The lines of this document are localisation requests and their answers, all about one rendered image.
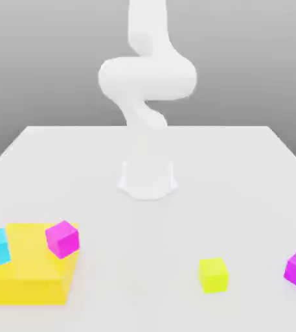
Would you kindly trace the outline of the small lime yellow cube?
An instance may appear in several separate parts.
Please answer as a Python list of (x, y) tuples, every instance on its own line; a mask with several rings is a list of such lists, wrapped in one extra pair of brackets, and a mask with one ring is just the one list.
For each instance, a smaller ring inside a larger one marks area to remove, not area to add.
[(220, 257), (200, 259), (198, 276), (205, 294), (227, 290), (229, 273)]

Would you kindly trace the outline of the large yellow box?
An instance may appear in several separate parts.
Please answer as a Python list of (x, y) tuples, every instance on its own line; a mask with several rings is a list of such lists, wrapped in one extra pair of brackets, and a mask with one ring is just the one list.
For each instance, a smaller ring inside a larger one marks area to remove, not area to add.
[(59, 259), (47, 246), (52, 224), (6, 225), (11, 262), (0, 265), (0, 305), (64, 305), (79, 250)]

